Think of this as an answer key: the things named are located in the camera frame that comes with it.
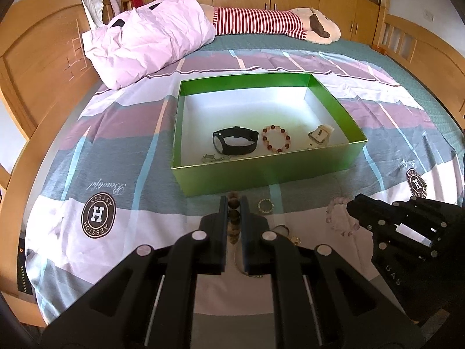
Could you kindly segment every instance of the plush dog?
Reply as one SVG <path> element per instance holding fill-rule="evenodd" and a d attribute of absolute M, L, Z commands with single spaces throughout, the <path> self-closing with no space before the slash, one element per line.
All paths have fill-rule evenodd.
<path fill-rule="evenodd" d="M 318 44 L 330 44 L 341 37 L 338 25 L 316 9 L 277 11 L 201 7 L 215 27 L 216 35 L 284 34 Z"/>

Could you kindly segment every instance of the black watch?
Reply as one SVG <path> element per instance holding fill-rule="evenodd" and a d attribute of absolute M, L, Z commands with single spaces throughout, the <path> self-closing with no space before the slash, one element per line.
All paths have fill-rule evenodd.
<path fill-rule="evenodd" d="M 226 144 L 225 138 L 245 138 L 253 142 L 249 145 L 229 145 Z M 259 133 L 239 126 L 224 128 L 213 133 L 213 145 L 215 149 L 223 155 L 240 156 L 251 154 L 257 148 Z"/>

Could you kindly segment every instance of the watch face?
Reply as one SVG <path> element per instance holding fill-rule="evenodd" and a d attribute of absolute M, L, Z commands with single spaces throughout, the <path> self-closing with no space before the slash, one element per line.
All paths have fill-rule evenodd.
<path fill-rule="evenodd" d="M 218 138 L 219 135 L 221 135 L 221 134 L 213 135 L 213 145 L 215 146 L 216 151 L 218 153 L 222 154 L 223 153 L 223 144 Z"/>

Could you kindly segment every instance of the circular logo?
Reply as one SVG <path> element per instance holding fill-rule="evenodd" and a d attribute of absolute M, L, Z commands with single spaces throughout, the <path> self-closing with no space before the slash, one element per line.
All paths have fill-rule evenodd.
<path fill-rule="evenodd" d="M 412 195 L 419 198 L 426 198 L 428 193 L 428 186 L 426 182 L 421 178 L 415 169 L 409 169 L 407 171 L 407 182 L 410 186 L 410 191 Z"/>
<path fill-rule="evenodd" d="M 97 193 L 84 205 L 81 222 L 84 233 L 98 239 L 110 232 L 115 221 L 116 205 L 108 193 Z"/>

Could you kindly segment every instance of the cardboard box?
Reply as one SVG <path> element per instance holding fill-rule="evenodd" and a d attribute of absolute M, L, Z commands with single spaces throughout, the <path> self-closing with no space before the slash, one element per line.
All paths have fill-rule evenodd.
<path fill-rule="evenodd" d="M 218 154 L 212 134 L 240 126 L 281 126 L 291 136 L 286 152 L 257 149 L 244 156 Z M 308 149 L 320 124 L 335 130 L 329 146 Z M 186 196 L 223 193 L 306 179 L 349 168 L 367 139 L 339 101 L 310 73 L 245 73 L 181 83 L 172 170 Z M 205 154 L 224 161 L 202 163 Z"/>

